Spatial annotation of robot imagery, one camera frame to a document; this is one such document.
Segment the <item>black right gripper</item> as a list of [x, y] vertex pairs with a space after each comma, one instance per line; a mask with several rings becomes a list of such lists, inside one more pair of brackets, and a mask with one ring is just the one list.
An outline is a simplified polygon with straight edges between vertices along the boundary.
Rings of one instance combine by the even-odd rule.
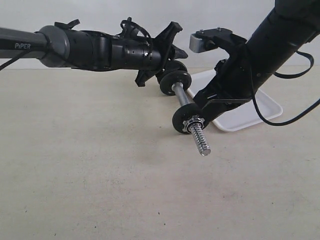
[[193, 97], [208, 125], [225, 112], [248, 103], [252, 98], [250, 62], [246, 57], [223, 59], [214, 67], [213, 77]]

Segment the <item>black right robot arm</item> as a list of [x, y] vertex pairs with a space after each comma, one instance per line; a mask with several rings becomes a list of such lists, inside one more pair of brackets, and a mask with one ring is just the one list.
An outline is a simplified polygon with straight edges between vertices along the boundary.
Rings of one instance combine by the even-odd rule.
[[189, 40], [193, 52], [220, 48], [229, 55], [217, 63], [213, 79], [193, 97], [205, 124], [252, 101], [257, 90], [319, 33], [317, 0], [277, 0], [249, 39], [226, 28], [193, 33]]

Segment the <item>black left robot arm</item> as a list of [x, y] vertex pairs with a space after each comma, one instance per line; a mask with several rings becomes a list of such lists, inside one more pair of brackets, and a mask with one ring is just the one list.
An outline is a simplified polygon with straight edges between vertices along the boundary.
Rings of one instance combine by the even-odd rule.
[[131, 17], [120, 23], [116, 35], [95, 30], [75, 30], [80, 23], [55, 22], [36, 32], [1, 28], [0, 57], [7, 61], [4, 69], [19, 59], [37, 59], [48, 68], [70, 68], [92, 72], [137, 70], [135, 82], [139, 87], [156, 77], [159, 81], [175, 71], [187, 72], [180, 61], [188, 54], [173, 42], [182, 31], [177, 22], [169, 25], [156, 37]]

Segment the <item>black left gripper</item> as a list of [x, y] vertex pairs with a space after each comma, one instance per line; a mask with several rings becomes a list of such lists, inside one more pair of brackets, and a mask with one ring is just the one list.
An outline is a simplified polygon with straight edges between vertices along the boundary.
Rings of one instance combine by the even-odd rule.
[[123, 39], [122, 69], [139, 70], [135, 79], [138, 87], [144, 87], [153, 76], [160, 76], [169, 66], [168, 62], [188, 58], [183, 49], [173, 44], [176, 34], [181, 31], [181, 25], [171, 21], [152, 39], [152, 45], [141, 39]]

